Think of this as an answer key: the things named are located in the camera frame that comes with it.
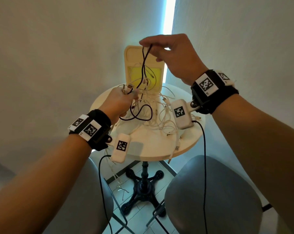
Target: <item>bright light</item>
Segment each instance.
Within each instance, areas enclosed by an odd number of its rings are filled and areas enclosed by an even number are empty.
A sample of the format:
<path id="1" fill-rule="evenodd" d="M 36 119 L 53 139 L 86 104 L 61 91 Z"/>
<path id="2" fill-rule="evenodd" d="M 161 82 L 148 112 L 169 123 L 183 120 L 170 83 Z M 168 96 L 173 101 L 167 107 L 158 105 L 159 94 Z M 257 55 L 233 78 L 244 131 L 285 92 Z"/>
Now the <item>bright light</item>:
<path id="1" fill-rule="evenodd" d="M 172 34 L 174 11 L 175 11 L 175 1 L 176 0 L 166 0 L 165 20 L 163 23 L 163 31 L 162 31 L 162 33 L 165 35 Z M 165 83 L 167 71 L 168 71 L 168 67 L 165 64 L 165 68 L 163 71 L 163 83 Z"/>

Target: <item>black table leg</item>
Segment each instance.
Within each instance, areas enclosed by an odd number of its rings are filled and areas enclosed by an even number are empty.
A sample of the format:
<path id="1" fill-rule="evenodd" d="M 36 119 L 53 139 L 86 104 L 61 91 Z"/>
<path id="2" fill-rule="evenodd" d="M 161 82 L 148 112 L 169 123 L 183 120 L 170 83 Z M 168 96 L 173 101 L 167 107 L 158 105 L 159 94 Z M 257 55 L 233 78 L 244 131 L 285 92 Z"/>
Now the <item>black table leg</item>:
<path id="1" fill-rule="evenodd" d="M 154 194 L 155 183 L 164 177 L 163 171 L 159 170 L 153 177 L 148 178 L 148 162 L 143 162 L 143 172 L 142 177 L 138 177 L 135 175 L 132 169 L 126 170 L 126 176 L 134 181 L 133 195 L 130 198 L 129 202 L 123 204 L 121 206 L 121 210 L 124 215 L 130 213 L 133 205 L 136 204 L 137 201 L 149 201 L 153 204 L 155 208 L 158 207 L 159 202 L 156 199 Z M 165 209 L 159 214 L 160 217 L 164 217 L 166 215 Z"/>

